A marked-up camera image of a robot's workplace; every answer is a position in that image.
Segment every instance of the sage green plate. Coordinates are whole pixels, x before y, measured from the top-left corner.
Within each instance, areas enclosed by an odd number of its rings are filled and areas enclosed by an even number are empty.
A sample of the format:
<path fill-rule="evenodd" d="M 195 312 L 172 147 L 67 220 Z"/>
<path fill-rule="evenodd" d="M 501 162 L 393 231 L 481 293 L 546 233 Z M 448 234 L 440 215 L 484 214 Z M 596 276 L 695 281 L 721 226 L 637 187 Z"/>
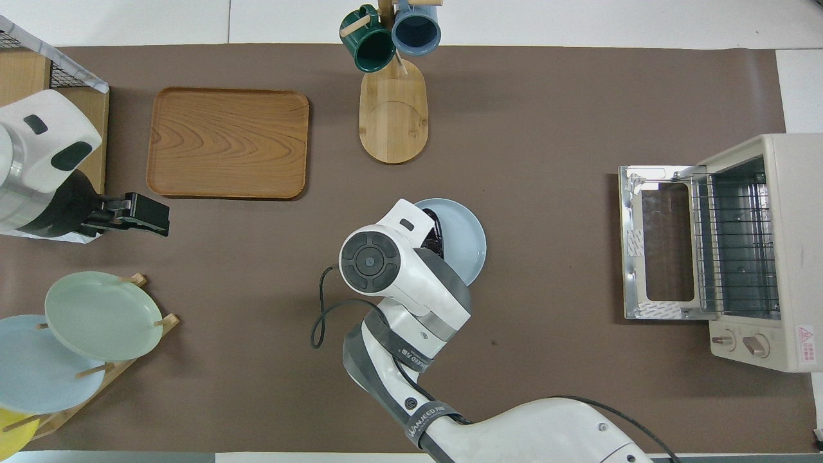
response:
<path fill-rule="evenodd" d="M 149 353 L 163 334 L 160 310 L 145 291 L 101 272 L 59 279 L 46 294 L 49 328 L 63 345 L 88 358 L 122 362 Z"/>

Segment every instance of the wooden tray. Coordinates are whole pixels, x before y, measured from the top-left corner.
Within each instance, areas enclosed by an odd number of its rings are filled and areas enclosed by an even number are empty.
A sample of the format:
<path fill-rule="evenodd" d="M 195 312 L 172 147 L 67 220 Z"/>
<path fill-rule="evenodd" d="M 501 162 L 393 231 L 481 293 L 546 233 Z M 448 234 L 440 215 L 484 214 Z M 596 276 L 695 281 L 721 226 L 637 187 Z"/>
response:
<path fill-rule="evenodd" d="M 164 196 L 292 199 L 303 190 L 309 102 L 295 91 L 166 88 L 146 182 Z"/>

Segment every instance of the blue plate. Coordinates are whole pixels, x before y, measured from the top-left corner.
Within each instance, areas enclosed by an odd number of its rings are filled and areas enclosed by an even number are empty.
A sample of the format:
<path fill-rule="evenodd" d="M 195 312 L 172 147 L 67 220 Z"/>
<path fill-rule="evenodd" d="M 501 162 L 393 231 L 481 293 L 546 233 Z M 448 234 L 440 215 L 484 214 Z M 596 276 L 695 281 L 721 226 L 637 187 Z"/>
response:
<path fill-rule="evenodd" d="M 466 206 L 451 199 L 423 199 L 418 208 L 435 211 L 443 230 L 444 260 L 466 286 L 472 284 L 486 262 L 486 234 Z"/>
<path fill-rule="evenodd" d="M 104 372 L 74 375 L 99 361 L 72 352 L 48 328 L 45 316 L 21 315 L 0 320 L 0 408 L 23 414 L 50 414 L 92 397 Z"/>

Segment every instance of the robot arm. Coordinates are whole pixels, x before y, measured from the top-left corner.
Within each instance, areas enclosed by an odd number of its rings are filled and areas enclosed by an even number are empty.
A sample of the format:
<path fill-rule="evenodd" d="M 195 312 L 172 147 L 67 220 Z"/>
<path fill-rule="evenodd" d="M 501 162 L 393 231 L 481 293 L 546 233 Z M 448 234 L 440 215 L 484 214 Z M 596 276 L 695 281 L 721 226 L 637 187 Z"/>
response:
<path fill-rule="evenodd" d="M 102 139 L 54 90 L 0 108 L 0 232 L 41 237 L 137 228 L 169 233 L 169 209 L 140 194 L 99 196 L 77 170 Z"/>
<path fill-rule="evenodd" d="M 346 336 L 343 364 L 349 376 L 438 463 L 651 462 L 617 426 L 575 400 L 536 400 L 464 424 L 455 419 L 459 413 L 416 385 L 471 316 L 460 277 L 419 247 L 433 224 L 401 199 L 379 222 L 346 239 L 339 260 L 346 284 L 384 297 Z"/>

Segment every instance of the yellow plate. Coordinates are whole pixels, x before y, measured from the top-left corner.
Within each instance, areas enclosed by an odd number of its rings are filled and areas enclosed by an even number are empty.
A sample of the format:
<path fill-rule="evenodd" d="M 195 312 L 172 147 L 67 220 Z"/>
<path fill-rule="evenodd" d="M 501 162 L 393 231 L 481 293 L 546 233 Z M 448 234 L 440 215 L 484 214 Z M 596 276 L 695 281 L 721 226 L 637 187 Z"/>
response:
<path fill-rule="evenodd" d="M 19 452 L 35 435 L 35 431 L 40 426 L 40 420 L 38 419 L 7 433 L 2 431 L 9 424 L 17 423 L 26 418 L 29 418 L 28 414 L 18 414 L 0 409 L 0 461 L 6 460 L 9 456 Z"/>

